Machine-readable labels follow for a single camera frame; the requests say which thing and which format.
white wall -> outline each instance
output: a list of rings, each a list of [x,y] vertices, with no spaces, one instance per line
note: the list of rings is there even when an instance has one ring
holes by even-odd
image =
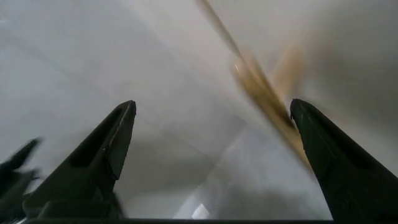
[[[124,1],[199,79],[250,124],[269,123],[243,96],[228,67],[233,58],[194,1]],[[396,1],[211,1],[237,40],[270,72],[286,46],[300,44],[308,78],[295,97],[315,103],[398,174],[394,98],[398,70]]]

white surface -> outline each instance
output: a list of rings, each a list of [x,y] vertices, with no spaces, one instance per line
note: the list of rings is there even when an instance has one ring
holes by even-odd
[[[319,184],[275,133],[245,127],[175,218],[331,220]]]
[[[182,62],[203,72],[235,114],[272,131],[236,86],[234,59],[195,2],[124,1]],[[286,47],[303,46],[308,77],[293,96],[315,103],[354,140],[398,175],[395,141],[398,3],[387,1],[210,1],[242,48],[252,50],[271,81]]]
[[[394,21],[394,2],[359,4],[358,9],[356,4],[341,8],[340,2],[320,8],[307,7],[311,1],[244,5],[252,9],[260,4],[253,13],[236,11],[243,3],[228,2],[224,2],[227,7],[221,4],[227,10],[223,18],[236,13],[242,19],[244,23],[226,23],[234,26],[238,42],[264,54],[258,57],[266,71],[284,42],[290,41],[282,37],[294,37],[298,24],[313,19],[314,31],[330,36],[317,35],[317,45],[311,48],[322,56],[314,72],[326,75],[309,80],[304,96],[341,103],[329,111],[332,118],[396,174],[392,122],[396,88],[390,79],[395,71],[396,50],[391,47],[396,46],[396,32],[389,31],[395,25],[387,22]],[[318,10],[329,4],[332,12]],[[262,11],[271,9],[275,12]],[[360,16],[350,17],[352,12]],[[269,17],[258,18],[260,13]],[[355,18],[378,18],[389,26],[364,22],[360,30],[350,32],[358,22]],[[262,20],[264,28],[255,23]],[[342,24],[344,29],[332,29]],[[270,27],[274,30],[264,43],[263,35],[251,34]],[[352,33],[370,38],[351,49],[356,39],[345,37]],[[326,50],[337,46],[340,51],[316,51],[328,44]],[[358,56],[353,52],[366,57],[352,62]],[[274,139],[272,128],[236,86],[228,69],[232,58],[193,1],[2,0],[1,158],[29,138],[42,136],[45,141],[28,167],[40,167],[44,176],[49,175],[116,105],[135,100],[132,144],[115,188],[130,217],[191,217],[202,203],[210,218],[330,218],[316,181]],[[344,76],[363,72],[369,72],[363,79]],[[313,88],[318,84],[322,94]],[[365,92],[377,94],[362,95]],[[370,96],[371,103],[362,96]],[[347,120],[340,119],[347,111]],[[363,111],[370,113],[355,116]],[[234,114],[267,134],[245,128],[233,141],[245,125]]]
[[[130,217],[172,218],[244,126],[118,1],[5,0],[0,16],[2,160],[41,136],[27,167],[46,177],[135,100],[116,190]]]

white floor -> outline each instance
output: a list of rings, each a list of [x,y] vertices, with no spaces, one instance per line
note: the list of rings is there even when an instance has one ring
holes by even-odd
[[[119,103],[137,116],[115,190],[136,218],[330,218],[316,180],[228,111],[117,1],[0,0],[1,159],[41,136],[48,176]]]

blurred brown object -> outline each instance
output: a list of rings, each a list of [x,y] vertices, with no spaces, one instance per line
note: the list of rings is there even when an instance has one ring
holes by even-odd
[[[273,72],[275,76],[275,91],[269,84],[255,56],[249,52],[240,51],[210,3],[207,0],[201,0],[199,5],[204,9],[205,14],[227,46],[238,57],[232,67],[232,72],[243,90],[271,121],[303,163],[311,170],[311,165],[303,149],[300,133],[289,119],[289,114],[282,102],[282,100],[286,100],[302,79],[306,69],[300,48],[289,48],[275,66]]]

dark object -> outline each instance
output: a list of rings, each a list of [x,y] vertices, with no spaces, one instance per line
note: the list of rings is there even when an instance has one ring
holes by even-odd
[[[311,104],[290,111],[334,221],[398,223],[398,178]]]
[[[290,110],[335,222],[396,222],[398,179],[311,104]],[[113,186],[130,143],[135,103],[119,105],[24,202],[28,223],[330,223],[124,219]]]
[[[22,202],[26,198],[24,192],[36,178],[37,171],[20,172],[18,169],[40,142],[39,138],[31,140],[9,160],[0,164],[0,222],[25,217],[22,210]]]

